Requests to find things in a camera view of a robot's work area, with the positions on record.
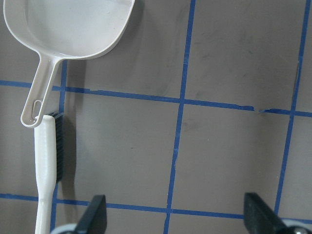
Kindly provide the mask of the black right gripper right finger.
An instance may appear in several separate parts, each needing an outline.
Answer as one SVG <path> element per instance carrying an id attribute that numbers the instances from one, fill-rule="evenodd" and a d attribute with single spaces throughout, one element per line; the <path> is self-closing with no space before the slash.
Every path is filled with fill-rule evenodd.
<path id="1" fill-rule="evenodd" d="M 250 234 L 281 234 L 286 224 L 257 193 L 244 194 L 244 225 Z"/>

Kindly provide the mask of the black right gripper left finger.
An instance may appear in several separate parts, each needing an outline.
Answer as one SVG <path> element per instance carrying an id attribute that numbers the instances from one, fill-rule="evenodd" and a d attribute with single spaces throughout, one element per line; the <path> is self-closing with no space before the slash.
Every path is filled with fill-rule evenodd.
<path id="1" fill-rule="evenodd" d="M 104 234 L 107 228 L 105 195 L 95 195 L 74 229 L 75 234 Z"/>

